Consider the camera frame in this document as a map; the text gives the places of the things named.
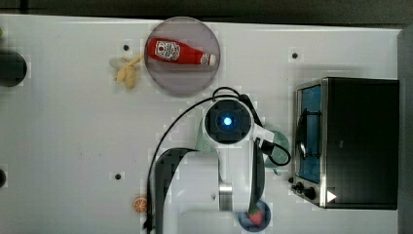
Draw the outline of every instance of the wire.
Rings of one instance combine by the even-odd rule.
[[[273,143],[274,146],[276,146],[278,149],[284,151],[284,153],[286,154],[286,156],[288,157],[288,159],[286,160],[285,163],[277,163],[276,160],[273,159],[273,157],[271,155],[268,155],[268,158],[271,160],[271,162],[273,162],[273,164],[282,167],[287,165],[290,161],[291,161],[291,154],[288,152],[288,150],[286,150],[286,148],[282,147],[281,145],[277,144],[277,143]]]
[[[218,93],[221,90],[229,90],[231,92],[233,92],[234,94],[236,94],[238,96],[238,98],[240,97],[240,93],[238,93],[238,91],[236,91],[235,89],[231,88],[231,87],[227,87],[227,86],[223,86],[223,87],[219,87],[218,89],[216,89],[213,93],[212,93],[212,100],[215,101],[215,95],[216,93]]]
[[[219,96],[215,96],[214,94],[216,94],[217,91],[219,91],[221,88],[215,90],[213,92],[212,97],[208,97],[205,98],[203,100],[198,101],[197,103],[191,105],[189,108],[187,108],[184,112],[182,112],[168,127],[168,129],[164,132],[164,134],[161,137],[161,140],[158,142],[158,145],[155,149],[155,152],[152,156],[152,161],[149,167],[149,173],[148,173],[148,178],[147,178],[147,182],[146,182],[146,197],[147,197],[147,210],[146,210],[146,221],[143,224],[143,228],[146,228],[147,233],[150,233],[150,231],[152,230],[152,194],[151,194],[151,182],[150,182],[150,177],[152,174],[152,169],[153,169],[153,165],[155,163],[155,159],[156,159],[156,155],[158,154],[159,149],[161,148],[161,144],[164,141],[165,137],[167,137],[168,133],[170,132],[170,130],[173,128],[173,126],[189,111],[191,111],[192,109],[194,109],[195,107],[197,107],[200,104],[203,104],[207,101],[210,100],[215,100],[216,98],[238,98],[234,95],[219,95]]]

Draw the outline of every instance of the microwave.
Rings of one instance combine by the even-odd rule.
[[[397,80],[326,77],[297,87],[292,191],[327,209],[397,209]]]

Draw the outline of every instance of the orange object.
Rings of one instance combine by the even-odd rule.
[[[146,195],[140,195],[133,202],[133,209],[137,213],[145,213],[148,207],[148,201],[146,200]]]

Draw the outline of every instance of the white table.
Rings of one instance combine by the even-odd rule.
[[[158,20],[0,16],[7,40],[30,62],[22,86],[0,89],[0,233],[139,233],[133,199],[145,189],[148,161],[169,123],[219,86],[250,94],[268,128],[292,138],[294,87],[324,76],[392,78],[394,29],[208,23],[222,63],[203,94],[169,97],[142,65],[130,92],[117,85],[109,59],[130,44],[139,54]],[[292,53],[298,59],[292,59]],[[202,109],[169,135],[164,149],[194,147]],[[110,175],[124,172],[122,180]],[[273,210],[265,233],[397,231],[396,211],[320,210],[293,195],[282,176],[266,173]],[[243,233],[232,214],[192,214],[182,233]]]

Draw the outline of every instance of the red ketchup bottle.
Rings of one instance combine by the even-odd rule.
[[[152,59],[178,64],[215,65],[216,62],[215,55],[166,38],[152,38],[148,43],[147,53]]]

